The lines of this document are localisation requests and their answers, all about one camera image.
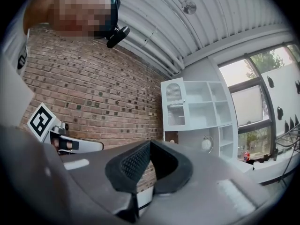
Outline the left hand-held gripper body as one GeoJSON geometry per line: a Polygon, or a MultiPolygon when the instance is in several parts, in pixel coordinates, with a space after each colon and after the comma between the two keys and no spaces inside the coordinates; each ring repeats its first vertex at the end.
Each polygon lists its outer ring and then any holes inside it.
{"type": "Polygon", "coordinates": [[[27,125],[34,136],[42,143],[51,144],[51,140],[54,138],[72,141],[72,150],[56,150],[60,155],[89,153],[104,149],[101,142],[71,137],[69,135],[69,125],[60,121],[44,103],[41,103],[35,110],[27,125]]]}

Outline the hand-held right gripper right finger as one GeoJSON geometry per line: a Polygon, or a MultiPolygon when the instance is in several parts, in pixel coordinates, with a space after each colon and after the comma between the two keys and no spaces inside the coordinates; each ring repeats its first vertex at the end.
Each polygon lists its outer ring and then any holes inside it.
{"type": "Polygon", "coordinates": [[[172,194],[183,188],[193,175],[193,165],[178,144],[152,140],[150,160],[154,165],[155,195],[172,194]]]}

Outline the person's left hand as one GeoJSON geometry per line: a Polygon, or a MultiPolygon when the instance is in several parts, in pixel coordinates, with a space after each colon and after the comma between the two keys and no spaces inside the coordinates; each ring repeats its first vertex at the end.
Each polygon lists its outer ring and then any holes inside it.
{"type": "Polygon", "coordinates": [[[54,138],[51,140],[51,144],[56,148],[56,150],[72,150],[72,141],[54,138]]]}

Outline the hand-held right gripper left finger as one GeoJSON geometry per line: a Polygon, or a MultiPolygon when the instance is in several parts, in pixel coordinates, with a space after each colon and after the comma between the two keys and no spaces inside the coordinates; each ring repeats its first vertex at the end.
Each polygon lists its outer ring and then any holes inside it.
{"type": "Polygon", "coordinates": [[[136,194],[137,184],[150,163],[150,141],[113,157],[105,166],[112,187],[119,192],[136,194]]]}

